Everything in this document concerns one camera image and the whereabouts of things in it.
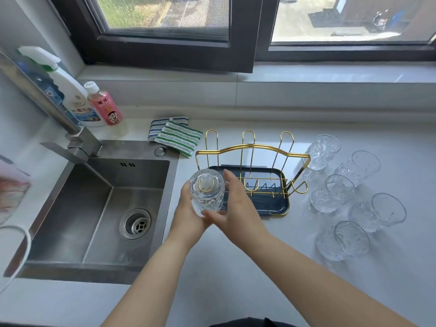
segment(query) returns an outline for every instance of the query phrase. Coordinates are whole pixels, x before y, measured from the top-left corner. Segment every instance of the gold cup rack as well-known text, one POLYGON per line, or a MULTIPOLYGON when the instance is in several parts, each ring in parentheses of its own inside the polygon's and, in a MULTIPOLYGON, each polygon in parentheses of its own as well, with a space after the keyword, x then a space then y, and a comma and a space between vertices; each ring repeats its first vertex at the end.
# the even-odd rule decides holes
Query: gold cup rack
POLYGON ((224 168, 229 169, 236 176, 238 176, 238 174, 239 174, 238 178, 244 184, 245 191, 247 192, 247 194, 249 194, 249 196, 252 198, 253 201, 254 201, 254 199, 253 199, 254 194, 272 195, 273 199, 277 198, 278 196, 282 196, 283 199, 285 199, 287 201, 288 209, 289 209, 289 196, 291 194, 293 194, 294 192, 297 192, 299 194, 305 194, 309 190, 306 181, 303 181, 297 187, 295 186, 295 183, 296 183, 298 177, 302 174, 304 169, 310 163, 310 155, 309 154, 298 154, 298 153, 291 152, 293 145, 294 145, 294 142, 295 142, 294 136, 292 135, 291 132, 283 131, 280 134, 280 144, 278 147, 256 143, 255 134, 253 131, 250 131, 250 130, 243 131, 242 144, 236 145, 236 146, 230 146, 230 147, 227 147, 224 149, 219 149, 219 147, 218 147, 218 132, 215 131, 214 129, 210 129, 206 132, 204 140, 205 140, 205 144, 206 144, 206 150, 198 150, 195 153, 195 160, 197 162, 198 169, 200 170, 198 156, 199 155, 206 155, 208 168, 214 168, 214 169, 216 168, 219 171, 220 167, 221 167, 221 170, 223 170, 224 168), (216 150, 208 149, 208 133, 209 132, 215 132, 215 134, 216 134, 216 147, 217 147, 216 150), (244 143, 244 135, 246 132, 250 132, 253 135, 253 143, 244 143), (290 137, 292 139, 291 147, 289 148, 288 152, 281 149, 282 141, 283 141, 282 136, 284 134, 290 135, 290 137), (243 151, 244 151, 244 149, 251 149, 252 150, 249 166, 243 165, 243 151), (264 166, 253 166, 253 155, 254 155, 255 149, 266 149, 266 150, 271 150, 271 151, 276 152, 274 162, 270 168, 264 167, 264 166), (219 155, 227 153, 227 152, 231 152, 234 150, 241 150, 240 164, 239 165, 225 165, 224 167, 222 165, 220 165, 219 155), (275 163, 277 161, 278 154, 284 155, 286 157, 286 159, 283 163, 283 166, 280 170, 274 168, 275 163), (212 167, 210 166, 209 155, 216 155, 217 166, 212 166, 212 167), (283 169, 285 168, 286 162, 288 161, 289 157, 291 157, 291 158, 303 158, 306 160, 303 160, 303 164, 302 164, 302 167, 300 168, 300 170, 297 172, 297 174, 291 180, 288 181, 288 179, 286 178, 286 176, 283 173, 283 169), (250 182, 252 182, 252 180, 255 180, 254 184, 252 186, 249 186, 248 182, 247 182, 248 180, 250 180, 250 182), (275 184, 276 181, 280 182, 279 188, 277 188, 277 186, 275 184), (299 189, 303 185, 305 186, 305 190, 300 191, 299 189))

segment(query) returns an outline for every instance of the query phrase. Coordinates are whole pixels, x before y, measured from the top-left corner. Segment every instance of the pink bottle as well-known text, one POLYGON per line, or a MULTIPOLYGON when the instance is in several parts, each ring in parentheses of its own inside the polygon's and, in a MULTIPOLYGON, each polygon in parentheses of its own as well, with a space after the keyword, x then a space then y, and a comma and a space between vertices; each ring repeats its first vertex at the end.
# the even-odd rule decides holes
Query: pink bottle
POLYGON ((88 101, 109 126, 121 123, 123 115, 107 91, 100 90, 95 82, 87 82, 83 87, 89 94, 88 101))

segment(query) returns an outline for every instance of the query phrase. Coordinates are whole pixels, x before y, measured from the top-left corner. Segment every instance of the white cable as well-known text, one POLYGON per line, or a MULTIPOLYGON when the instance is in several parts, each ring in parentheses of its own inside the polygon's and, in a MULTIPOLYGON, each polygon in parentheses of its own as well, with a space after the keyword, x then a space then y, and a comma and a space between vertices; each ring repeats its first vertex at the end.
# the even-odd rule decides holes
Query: white cable
POLYGON ((18 225, 5 225, 5 226, 0 226, 0 229, 3 228, 13 228, 16 229, 18 231, 20 231, 21 233, 23 233, 26 236, 26 252, 25 255, 23 257, 23 259, 21 260, 21 263, 19 264, 19 266, 17 267, 17 269, 15 270, 14 274, 12 274, 9 278, 9 280, 6 282, 6 285, 0 290, 0 294, 5 291, 5 289, 7 287, 9 287, 9 285, 11 284, 11 282, 15 279, 15 277, 21 272, 21 270, 23 269, 23 266, 25 265, 25 262, 27 260, 27 258, 29 257, 29 253, 30 253, 30 246, 32 243, 32 237, 30 236, 30 233, 28 230, 26 230, 25 228, 18 226, 18 225))

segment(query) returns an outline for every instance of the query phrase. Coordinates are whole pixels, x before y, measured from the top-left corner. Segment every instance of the glass cup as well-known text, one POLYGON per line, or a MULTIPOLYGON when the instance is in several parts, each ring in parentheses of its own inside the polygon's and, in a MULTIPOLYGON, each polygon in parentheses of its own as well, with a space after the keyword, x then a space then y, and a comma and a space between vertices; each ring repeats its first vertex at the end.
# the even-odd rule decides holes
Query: glass cup
POLYGON ((348 212, 348 218, 367 232, 400 224, 406 216, 404 205, 386 193, 377 193, 369 200, 353 205, 348 212))
POLYGON ((368 234, 358 224, 343 220, 320 231, 315 237, 319 252, 330 260, 344 260, 369 251, 368 234))
POLYGON ((333 174, 323 184, 310 193, 312 206, 318 211, 329 213, 351 200, 356 195, 356 187, 345 176, 333 174))
POLYGON ((334 155, 341 150, 341 144, 337 138, 329 134, 320 134, 306 150, 310 155, 308 168, 322 170, 333 159, 334 155))
POLYGON ((199 170, 189 180, 189 191, 197 213, 202 210, 219 211, 224 201, 224 178, 212 169, 199 170))
POLYGON ((365 150, 357 150, 334 171, 350 179, 354 186, 360 185, 365 179, 380 171, 382 165, 376 155, 365 150))

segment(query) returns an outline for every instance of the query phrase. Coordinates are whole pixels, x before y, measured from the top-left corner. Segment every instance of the person's left hand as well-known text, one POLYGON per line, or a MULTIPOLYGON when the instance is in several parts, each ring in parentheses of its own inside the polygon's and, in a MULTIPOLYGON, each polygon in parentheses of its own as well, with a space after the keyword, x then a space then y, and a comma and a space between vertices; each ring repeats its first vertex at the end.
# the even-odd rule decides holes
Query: person's left hand
POLYGON ((189 251, 201 238, 211 222, 198 216, 192 206, 189 180, 183 185, 180 199, 174 212, 168 238, 180 242, 189 251))

